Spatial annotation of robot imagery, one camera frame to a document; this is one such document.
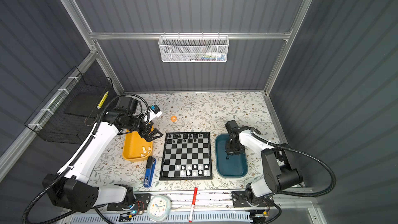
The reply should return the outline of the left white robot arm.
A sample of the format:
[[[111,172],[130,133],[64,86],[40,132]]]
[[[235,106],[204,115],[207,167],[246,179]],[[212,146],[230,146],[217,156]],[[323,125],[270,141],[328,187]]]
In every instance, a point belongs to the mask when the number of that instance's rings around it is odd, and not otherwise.
[[[34,205],[47,195],[54,206],[68,209],[68,212],[53,219],[56,223],[77,212],[85,213],[111,203],[131,208],[136,203],[131,186],[116,184],[94,187],[88,184],[90,175],[108,144],[118,135],[137,132],[146,142],[162,137],[153,127],[152,120],[161,116],[157,105],[149,105],[140,95],[120,94],[103,106],[93,129],[71,159],[57,172],[48,174],[43,180],[43,190],[28,204],[21,222],[30,223],[29,213]]]

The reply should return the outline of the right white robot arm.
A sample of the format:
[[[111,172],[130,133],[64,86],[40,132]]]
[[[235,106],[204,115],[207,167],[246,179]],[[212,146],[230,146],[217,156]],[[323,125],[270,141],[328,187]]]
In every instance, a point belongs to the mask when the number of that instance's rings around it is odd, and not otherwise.
[[[321,197],[330,193],[336,186],[337,178],[333,170],[322,160],[288,144],[275,144],[264,139],[261,132],[249,126],[238,126],[235,120],[228,121],[225,128],[229,135],[226,143],[228,155],[241,155],[246,148],[260,156],[263,175],[249,183],[242,201],[257,206],[273,195],[286,195],[300,198]],[[324,190],[312,193],[288,191],[303,182],[303,176],[295,162],[295,154],[305,156],[320,164],[330,175],[331,182]]]

